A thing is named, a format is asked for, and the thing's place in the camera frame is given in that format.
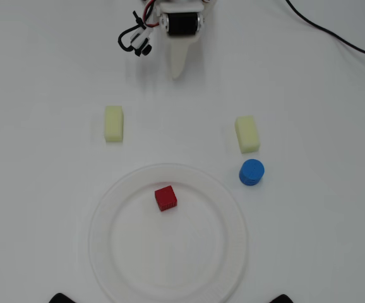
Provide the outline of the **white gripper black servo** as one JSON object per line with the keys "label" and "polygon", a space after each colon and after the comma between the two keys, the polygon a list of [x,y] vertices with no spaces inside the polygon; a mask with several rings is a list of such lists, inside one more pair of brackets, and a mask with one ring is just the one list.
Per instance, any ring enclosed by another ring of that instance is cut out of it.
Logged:
{"label": "white gripper black servo", "polygon": [[211,12],[214,1],[183,0],[159,1],[155,12],[160,27],[170,37],[170,68],[173,80],[184,71],[188,50],[199,40],[197,35],[204,27],[205,18]]}

